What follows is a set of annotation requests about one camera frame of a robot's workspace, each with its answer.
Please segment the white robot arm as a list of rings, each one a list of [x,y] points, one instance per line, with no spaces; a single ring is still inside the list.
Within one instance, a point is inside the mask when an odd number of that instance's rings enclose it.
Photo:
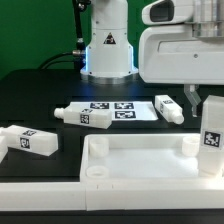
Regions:
[[[224,0],[156,0],[142,9],[139,50],[128,42],[127,0],[92,1],[84,80],[182,84],[196,109],[200,85],[224,85]]]

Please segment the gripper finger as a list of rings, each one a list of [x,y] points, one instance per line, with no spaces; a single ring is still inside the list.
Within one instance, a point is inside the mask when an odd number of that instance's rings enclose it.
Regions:
[[[192,106],[192,116],[201,115],[202,100],[197,92],[199,86],[196,84],[185,84],[184,93]]]

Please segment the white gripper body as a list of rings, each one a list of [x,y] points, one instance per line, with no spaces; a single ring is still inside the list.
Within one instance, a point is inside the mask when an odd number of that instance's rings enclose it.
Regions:
[[[138,64],[146,83],[224,85],[224,38],[195,38],[191,25],[150,27]]]

